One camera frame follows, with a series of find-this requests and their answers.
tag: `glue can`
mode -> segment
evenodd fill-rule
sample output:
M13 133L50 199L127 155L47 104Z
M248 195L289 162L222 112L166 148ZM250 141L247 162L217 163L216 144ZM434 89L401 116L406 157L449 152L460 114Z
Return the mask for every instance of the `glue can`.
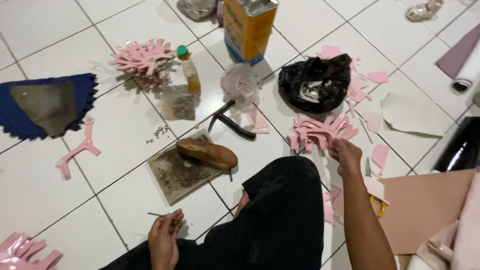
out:
M224 0L225 43L239 62L264 58L275 19L277 0Z

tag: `hand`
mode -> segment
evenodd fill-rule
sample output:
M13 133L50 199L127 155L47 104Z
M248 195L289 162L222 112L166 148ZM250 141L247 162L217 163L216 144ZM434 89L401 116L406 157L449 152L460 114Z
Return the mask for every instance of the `hand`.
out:
M177 234L183 226L182 209L158 217L148 233L152 270L173 270L179 261Z
M336 139L329 148L330 156L338 161L337 172L342 178L359 175L362 151L345 139Z

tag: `plastic bag of nails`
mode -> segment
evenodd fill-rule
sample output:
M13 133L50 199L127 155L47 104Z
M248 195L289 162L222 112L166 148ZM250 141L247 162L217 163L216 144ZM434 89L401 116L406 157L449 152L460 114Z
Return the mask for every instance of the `plastic bag of nails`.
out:
M262 82L255 74L249 63L236 63L228 65L220 79L223 91L223 102L236 101L234 108L248 110L250 106L260 101L258 82Z
M342 104L350 84L347 54L322 60L309 57L282 67L278 77L280 93L293 106L310 113L324 113Z
M192 20L207 17L216 9L217 0L180 0L179 6Z
M162 86L160 109L166 120L195 120L194 96L188 85Z

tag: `person's left hand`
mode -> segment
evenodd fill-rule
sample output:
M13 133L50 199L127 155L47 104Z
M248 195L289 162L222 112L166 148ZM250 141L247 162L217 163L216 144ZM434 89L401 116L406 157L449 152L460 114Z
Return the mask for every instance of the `person's left hand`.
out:
M148 233L152 270L173 270L179 261L177 234L183 226L182 209L158 217Z

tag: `stack of pink shoe uppers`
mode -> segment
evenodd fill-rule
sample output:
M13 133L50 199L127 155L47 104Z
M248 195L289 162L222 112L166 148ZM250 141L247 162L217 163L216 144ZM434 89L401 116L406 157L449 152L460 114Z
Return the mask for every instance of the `stack of pink shoe uppers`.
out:
M293 124L293 128L287 134L291 149L303 150L305 148L308 152L311 152L313 145L318 143L319 147L325 150L335 138L349 140L358 134L358 128L353 128L348 116L344 113L339 114L335 121L333 121L334 117L332 113L327 116L325 123L322 123L306 115L299 114Z

